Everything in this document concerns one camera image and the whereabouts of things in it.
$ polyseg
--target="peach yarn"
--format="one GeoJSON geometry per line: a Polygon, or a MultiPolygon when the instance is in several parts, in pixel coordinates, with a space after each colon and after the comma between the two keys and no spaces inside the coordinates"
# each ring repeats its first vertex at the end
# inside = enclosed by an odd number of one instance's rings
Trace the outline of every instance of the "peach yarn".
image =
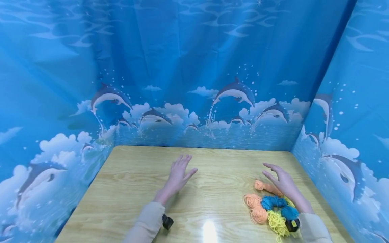
{"type": "Polygon", "coordinates": [[[251,221],[254,224],[264,224],[267,221],[267,211],[262,207],[262,198],[256,194],[247,194],[243,197],[243,201],[250,209],[251,221]]]}
{"type": "Polygon", "coordinates": [[[259,190],[259,191],[262,191],[262,190],[268,191],[268,192],[273,193],[274,195],[277,195],[279,197],[283,196],[283,194],[280,192],[280,190],[278,190],[273,184],[265,183],[265,182],[262,182],[260,180],[255,180],[254,188],[259,190]]]}

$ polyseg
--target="blue yarn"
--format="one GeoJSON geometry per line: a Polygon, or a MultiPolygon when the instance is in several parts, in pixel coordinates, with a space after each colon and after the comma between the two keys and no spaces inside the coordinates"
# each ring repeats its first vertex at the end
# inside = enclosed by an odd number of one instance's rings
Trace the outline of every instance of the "blue yarn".
{"type": "Polygon", "coordinates": [[[261,205],[266,211],[273,210],[274,207],[281,208],[281,216],[286,218],[286,220],[295,220],[298,218],[297,209],[289,206],[284,198],[264,196],[261,205]]]}
{"type": "Polygon", "coordinates": [[[282,208],[287,206],[287,202],[284,198],[277,196],[264,196],[262,198],[261,205],[265,210],[272,210],[274,207],[282,208]]]}
{"type": "Polygon", "coordinates": [[[281,208],[281,216],[286,218],[286,220],[296,220],[298,218],[298,211],[297,209],[286,205],[285,207],[281,208]]]}

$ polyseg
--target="wood grain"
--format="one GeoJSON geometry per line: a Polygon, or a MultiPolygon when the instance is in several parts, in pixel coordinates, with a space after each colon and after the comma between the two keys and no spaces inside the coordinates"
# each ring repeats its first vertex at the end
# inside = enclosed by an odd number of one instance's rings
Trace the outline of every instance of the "wood grain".
{"type": "Polygon", "coordinates": [[[160,230],[154,242],[275,242],[267,225],[250,221],[242,201],[243,195],[256,192],[255,178],[269,182],[261,173],[263,162],[277,164],[291,174],[334,242],[352,242],[289,152],[136,146],[113,150],[56,242],[120,243],[142,207],[166,182],[172,161],[182,153],[193,155],[188,168],[197,167],[198,172],[168,203],[166,214],[174,225],[169,231],[160,230]]]}

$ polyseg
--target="sleeve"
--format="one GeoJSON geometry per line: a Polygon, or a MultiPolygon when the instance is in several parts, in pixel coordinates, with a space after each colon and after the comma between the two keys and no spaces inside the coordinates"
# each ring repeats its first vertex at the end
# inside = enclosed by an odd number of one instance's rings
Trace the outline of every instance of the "sleeve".
{"type": "Polygon", "coordinates": [[[306,243],[332,243],[331,236],[323,221],[316,214],[301,213],[300,232],[306,243]]]}
{"type": "Polygon", "coordinates": [[[123,243],[151,243],[162,226],[164,213],[165,207],[160,203],[151,202],[145,205],[123,243]]]}

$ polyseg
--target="hand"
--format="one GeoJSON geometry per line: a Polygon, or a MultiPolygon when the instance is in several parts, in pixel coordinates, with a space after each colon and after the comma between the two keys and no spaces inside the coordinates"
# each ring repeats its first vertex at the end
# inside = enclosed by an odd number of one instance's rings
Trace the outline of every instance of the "hand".
{"type": "Polygon", "coordinates": [[[277,165],[268,163],[263,163],[263,165],[275,172],[278,179],[265,170],[262,172],[264,176],[271,180],[280,192],[294,203],[300,213],[314,213],[311,203],[301,194],[288,172],[277,165]]]}
{"type": "Polygon", "coordinates": [[[187,154],[185,157],[181,155],[172,163],[169,179],[165,186],[157,193],[154,201],[165,205],[170,197],[179,192],[186,185],[189,179],[197,172],[197,169],[194,168],[191,169],[188,174],[185,174],[186,167],[191,159],[192,155],[187,154]]]}

